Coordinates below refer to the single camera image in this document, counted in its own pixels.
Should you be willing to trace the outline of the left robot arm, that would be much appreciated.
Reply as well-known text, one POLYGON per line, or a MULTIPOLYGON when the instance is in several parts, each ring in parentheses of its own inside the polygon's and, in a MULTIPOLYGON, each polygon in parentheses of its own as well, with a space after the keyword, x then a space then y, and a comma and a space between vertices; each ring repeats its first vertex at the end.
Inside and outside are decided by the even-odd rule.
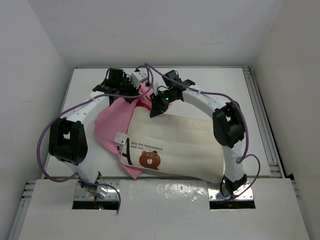
POLYGON ((65 110, 49 124, 49 154, 67 165, 85 185, 97 184, 101 174, 87 158, 86 129, 94 123, 96 136, 102 137, 110 151, 118 153, 114 138, 117 133, 127 132, 143 95, 141 84, 147 79, 142 71, 128 75, 121 68, 109 68, 88 100, 65 110))

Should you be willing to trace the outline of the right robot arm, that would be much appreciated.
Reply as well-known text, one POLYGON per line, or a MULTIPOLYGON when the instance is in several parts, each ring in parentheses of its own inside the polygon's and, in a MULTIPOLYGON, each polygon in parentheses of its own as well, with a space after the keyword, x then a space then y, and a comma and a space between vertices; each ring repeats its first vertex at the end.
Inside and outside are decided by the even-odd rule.
POLYGON ((161 77, 167 89, 156 89, 150 95, 149 116, 154 118, 164 114, 169 104, 177 100, 191 104, 208 115, 212 119, 214 138, 222 146, 224 155, 225 173, 220 186, 232 196, 247 182, 247 174, 240 159, 242 142, 248 128, 239 104, 233 100, 226 102, 209 96, 192 80, 181 80, 175 70, 161 74, 161 77))

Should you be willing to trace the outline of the cream bear print pillow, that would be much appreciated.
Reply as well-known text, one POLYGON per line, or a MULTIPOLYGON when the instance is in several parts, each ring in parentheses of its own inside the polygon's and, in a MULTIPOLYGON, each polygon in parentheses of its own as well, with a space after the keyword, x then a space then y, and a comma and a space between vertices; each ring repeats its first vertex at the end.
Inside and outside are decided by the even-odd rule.
POLYGON ((151 118, 136 107, 121 150, 127 167, 219 183, 224 175, 222 146, 210 120, 162 114, 151 118))

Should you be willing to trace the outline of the pink satin pillowcase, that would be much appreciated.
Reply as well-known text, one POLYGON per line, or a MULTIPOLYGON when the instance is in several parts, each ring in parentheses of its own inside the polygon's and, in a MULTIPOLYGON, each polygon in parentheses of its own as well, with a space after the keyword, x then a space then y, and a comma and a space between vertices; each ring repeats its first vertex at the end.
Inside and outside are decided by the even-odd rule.
POLYGON ((117 162, 120 162, 118 145, 114 142, 117 133, 126 134, 130 125, 133 112, 136 107, 151 109, 151 97, 153 90, 144 84, 139 92, 145 94, 141 98, 135 98, 131 103, 124 98, 116 99, 110 106, 102 110, 94 121, 93 135, 95 140, 104 147, 117 162))

